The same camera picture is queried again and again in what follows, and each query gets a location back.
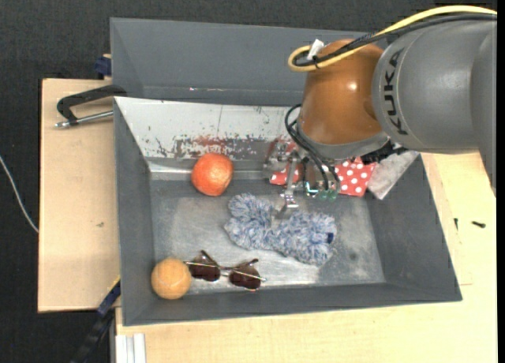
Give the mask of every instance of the tennis ball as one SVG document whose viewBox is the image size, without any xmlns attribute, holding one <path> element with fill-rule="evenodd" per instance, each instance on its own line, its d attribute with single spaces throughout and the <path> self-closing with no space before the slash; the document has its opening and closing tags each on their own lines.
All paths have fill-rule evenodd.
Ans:
<svg viewBox="0 0 505 363">
<path fill-rule="evenodd" d="M 175 300 L 188 291 L 191 285 L 191 273 L 181 260 L 166 258 L 158 262 L 152 270 L 151 285 L 161 298 Z"/>
</svg>

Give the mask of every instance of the orange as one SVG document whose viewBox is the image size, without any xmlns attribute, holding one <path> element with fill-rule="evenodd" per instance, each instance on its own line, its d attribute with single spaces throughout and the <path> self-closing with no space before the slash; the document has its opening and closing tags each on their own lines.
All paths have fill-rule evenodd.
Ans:
<svg viewBox="0 0 505 363">
<path fill-rule="evenodd" d="M 231 182 L 234 164 L 223 154 L 209 152 L 202 155 L 191 172 L 195 188 L 208 196 L 220 196 Z"/>
</svg>

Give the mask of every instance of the gray box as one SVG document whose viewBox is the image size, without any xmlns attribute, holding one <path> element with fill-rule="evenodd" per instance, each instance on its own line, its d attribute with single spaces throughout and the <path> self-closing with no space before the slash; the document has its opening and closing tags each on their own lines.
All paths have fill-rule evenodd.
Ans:
<svg viewBox="0 0 505 363">
<path fill-rule="evenodd" d="M 285 107 L 301 99 L 305 75 L 287 69 L 289 53 L 315 38 L 360 33 L 144 20 L 113 20 L 111 31 L 114 83 L 136 97 L 114 100 L 125 325 L 462 299 L 420 159 L 385 200 L 367 193 L 303 202 L 337 221 L 334 256 L 321 269 L 240 249 L 222 228 L 234 194 L 279 198 L 261 165 L 283 134 Z M 182 100 L 197 103 L 175 102 Z M 195 147 L 199 137 L 236 139 L 237 172 L 223 196 L 201 195 L 189 182 L 206 148 Z M 249 293 L 225 279 L 194 280 L 182 299 L 158 298 L 150 284 L 155 263 L 188 260 L 199 249 L 221 264 L 257 256 L 267 282 Z"/>
</svg>

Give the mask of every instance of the black carpet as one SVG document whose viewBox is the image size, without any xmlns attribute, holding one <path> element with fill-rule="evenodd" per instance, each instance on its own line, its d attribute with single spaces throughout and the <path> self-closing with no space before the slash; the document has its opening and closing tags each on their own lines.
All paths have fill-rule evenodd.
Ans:
<svg viewBox="0 0 505 363">
<path fill-rule="evenodd" d="M 97 78 L 93 64 L 110 50 L 110 17 L 372 31 L 459 2 L 497 9 L 497 0 L 0 0 L 0 155 L 37 221 L 39 80 Z M 37 314 L 38 238 L 3 170 L 0 234 L 0 363 L 69 361 L 94 313 Z M 107 346 L 95 361 L 107 361 Z"/>
</svg>

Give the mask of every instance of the beige surface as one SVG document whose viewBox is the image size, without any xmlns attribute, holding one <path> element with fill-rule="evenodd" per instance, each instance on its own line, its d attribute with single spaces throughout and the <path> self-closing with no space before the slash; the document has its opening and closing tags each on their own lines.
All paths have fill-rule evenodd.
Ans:
<svg viewBox="0 0 505 363">
<path fill-rule="evenodd" d="M 95 309 L 119 275 L 112 119 L 57 129 L 60 98 L 107 84 L 44 80 L 41 116 L 39 311 Z M 111 109 L 111 99 L 74 109 Z"/>
<path fill-rule="evenodd" d="M 101 84 L 43 83 L 39 311 L 96 308 L 119 272 L 111 121 L 53 127 L 59 98 Z M 496 361 L 496 199 L 478 154 L 424 161 L 463 301 L 145 327 L 118 309 L 117 332 L 144 332 L 149 363 Z"/>
</svg>

